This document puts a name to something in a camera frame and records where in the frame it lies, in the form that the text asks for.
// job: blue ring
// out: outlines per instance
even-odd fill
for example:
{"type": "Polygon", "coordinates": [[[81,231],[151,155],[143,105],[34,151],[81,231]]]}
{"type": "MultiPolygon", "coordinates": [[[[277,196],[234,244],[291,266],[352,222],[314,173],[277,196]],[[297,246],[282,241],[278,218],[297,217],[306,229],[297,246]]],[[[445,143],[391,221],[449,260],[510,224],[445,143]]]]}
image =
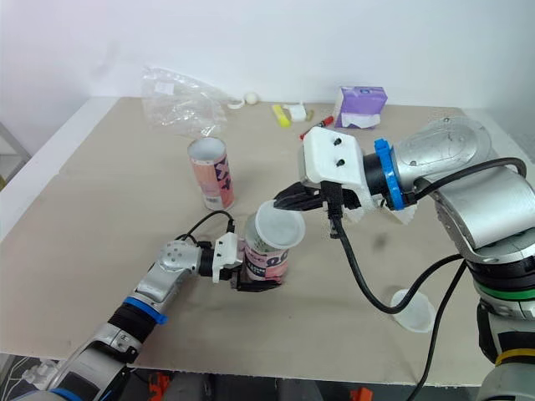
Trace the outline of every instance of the blue ring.
{"type": "Polygon", "coordinates": [[[383,167],[383,173],[385,174],[386,184],[390,196],[392,197],[392,202],[394,203],[394,209],[396,211],[401,211],[405,208],[405,204],[403,203],[403,196],[401,195],[398,179],[395,176],[394,164],[392,163],[388,140],[376,140],[374,147],[375,153],[379,156],[381,167],[383,167]]]}
{"type": "Polygon", "coordinates": [[[65,388],[53,388],[52,390],[49,390],[49,392],[57,394],[59,397],[65,398],[68,401],[83,401],[78,395],[71,393],[65,388]]]}
{"type": "Polygon", "coordinates": [[[138,309],[141,309],[143,312],[145,312],[147,315],[152,317],[154,320],[156,320],[156,323],[158,324],[165,324],[167,323],[167,316],[162,315],[146,303],[140,301],[139,299],[135,299],[133,297],[126,297],[125,303],[128,303],[129,305],[132,305],[133,307],[137,307],[138,309]]]}

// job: marker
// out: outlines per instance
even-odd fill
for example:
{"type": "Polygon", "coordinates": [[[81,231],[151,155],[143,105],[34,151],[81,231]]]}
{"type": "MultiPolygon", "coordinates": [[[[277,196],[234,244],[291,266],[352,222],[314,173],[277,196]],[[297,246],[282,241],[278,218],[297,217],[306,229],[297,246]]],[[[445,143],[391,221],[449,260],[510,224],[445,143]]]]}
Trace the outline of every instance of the marker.
{"type": "MultiPolygon", "coordinates": [[[[327,125],[329,125],[329,124],[332,124],[333,121],[334,121],[334,117],[333,117],[332,115],[330,115],[330,116],[327,117],[326,119],[324,119],[324,120],[320,121],[319,123],[317,123],[314,127],[325,127],[325,126],[327,126],[327,125]]],[[[300,138],[301,140],[303,140],[304,136],[305,136],[306,134],[308,134],[308,131],[303,132],[303,133],[299,136],[299,138],[300,138]]]]}

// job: tissue box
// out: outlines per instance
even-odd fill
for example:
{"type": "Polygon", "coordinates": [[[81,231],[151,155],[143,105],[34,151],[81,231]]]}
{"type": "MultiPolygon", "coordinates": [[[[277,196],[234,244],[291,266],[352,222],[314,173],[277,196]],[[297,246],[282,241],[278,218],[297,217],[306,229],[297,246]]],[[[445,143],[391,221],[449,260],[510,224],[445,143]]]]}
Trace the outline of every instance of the tissue box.
{"type": "Polygon", "coordinates": [[[342,86],[334,104],[334,126],[369,128],[380,122],[387,96],[381,87],[342,86]]]}

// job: white paper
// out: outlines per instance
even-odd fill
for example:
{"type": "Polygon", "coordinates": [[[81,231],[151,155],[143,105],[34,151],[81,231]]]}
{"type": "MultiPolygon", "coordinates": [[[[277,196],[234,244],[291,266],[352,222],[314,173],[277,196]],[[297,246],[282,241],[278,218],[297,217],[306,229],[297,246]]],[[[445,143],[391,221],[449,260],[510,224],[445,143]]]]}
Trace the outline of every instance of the white paper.
{"type": "Polygon", "coordinates": [[[359,128],[374,127],[381,121],[380,114],[342,113],[342,126],[356,125],[359,128]]]}

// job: black cable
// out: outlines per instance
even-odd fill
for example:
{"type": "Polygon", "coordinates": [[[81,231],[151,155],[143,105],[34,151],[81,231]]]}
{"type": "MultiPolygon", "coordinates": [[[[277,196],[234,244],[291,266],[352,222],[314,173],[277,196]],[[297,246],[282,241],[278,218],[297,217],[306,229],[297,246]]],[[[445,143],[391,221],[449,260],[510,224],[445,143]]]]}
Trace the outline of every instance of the black cable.
{"type": "Polygon", "coordinates": [[[467,175],[472,175],[480,171],[492,169],[494,167],[501,167],[504,165],[514,165],[517,168],[517,173],[522,177],[526,178],[527,168],[526,164],[522,160],[516,157],[504,157],[502,159],[485,161],[483,163],[479,163],[478,165],[471,165],[470,167],[466,167],[463,170],[459,170],[453,174],[447,175],[444,178],[440,178],[438,181],[429,184],[420,192],[417,192],[415,194],[415,200],[419,201],[424,196],[429,195],[431,192],[435,192],[442,186],[450,184],[453,181],[460,180],[461,178],[464,178],[467,175]]]}
{"type": "Polygon", "coordinates": [[[225,215],[228,218],[227,223],[227,232],[234,232],[234,218],[230,213],[227,211],[213,211],[212,213],[207,214],[202,219],[200,219],[186,234],[180,234],[177,238],[175,238],[175,241],[183,240],[185,241],[186,238],[190,238],[195,245],[198,245],[197,240],[195,237],[191,234],[193,231],[195,231],[199,226],[204,223],[206,220],[210,219],[211,217],[215,215],[225,215]]]}
{"type": "Polygon", "coordinates": [[[366,299],[368,299],[368,301],[370,301],[374,307],[390,315],[399,313],[403,309],[405,309],[407,305],[409,305],[410,300],[416,294],[420,286],[431,274],[436,272],[440,267],[444,266],[446,263],[450,263],[451,261],[457,261],[459,259],[462,259],[461,255],[455,254],[455,255],[447,256],[433,263],[423,273],[421,273],[418,276],[418,278],[416,278],[415,282],[412,284],[412,286],[410,286],[409,290],[407,291],[403,299],[400,301],[400,303],[398,303],[394,307],[389,307],[389,306],[386,306],[384,303],[382,303],[379,299],[377,299],[377,297],[375,297],[373,292],[368,288],[368,285],[366,284],[366,280],[364,279],[364,276],[362,275],[362,272],[360,271],[359,263],[357,262],[357,259],[353,253],[353,248],[351,247],[347,234],[345,233],[345,230],[342,226],[342,221],[340,219],[333,219],[332,222],[334,225],[334,229],[338,233],[340,241],[342,242],[342,247],[344,248],[345,255],[348,258],[349,266],[351,267],[353,276],[357,284],[359,285],[360,291],[362,291],[366,299]]]}
{"type": "Polygon", "coordinates": [[[193,242],[193,244],[195,244],[196,246],[199,245],[197,240],[192,234],[180,234],[177,238],[175,238],[175,241],[185,240],[186,238],[189,238],[193,242]]]}
{"type": "Polygon", "coordinates": [[[444,314],[444,310],[446,309],[446,306],[448,304],[448,301],[450,301],[451,294],[455,290],[455,287],[457,286],[457,283],[459,280],[461,280],[462,273],[464,273],[466,270],[466,261],[463,261],[461,265],[459,266],[459,269],[457,269],[457,273],[453,277],[453,280],[451,280],[451,284],[446,290],[446,294],[444,294],[444,297],[442,298],[441,304],[438,307],[438,311],[436,312],[435,317],[435,323],[433,324],[433,333],[431,334],[431,341],[429,343],[429,351],[427,352],[427,360],[425,361],[425,368],[424,372],[421,375],[421,379],[412,390],[412,393],[410,393],[409,398],[407,401],[412,401],[416,398],[420,390],[424,387],[425,381],[427,380],[427,376],[429,374],[429,370],[431,368],[431,362],[433,360],[433,353],[435,352],[435,345],[436,345],[436,337],[438,336],[438,329],[441,325],[441,319],[442,315],[444,314]]]}
{"type": "Polygon", "coordinates": [[[231,224],[234,223],[234,218],[231,216],[230,213],[228,213],[226,211],[213,211],[212,213],[209,213],[206,216],[204,216],[202,219],[200,219],[186,234],[182,234],[181,237],[190,236],[191,233],[193,231],[195,231],[197,228],[199,228],[199,226],[202,223],[204,223],[206,220],[210,219],[211,217],[213,217],[215,215],[225,215],[226,217],[228,217],[228,225],[231,225],[231,224]]]}

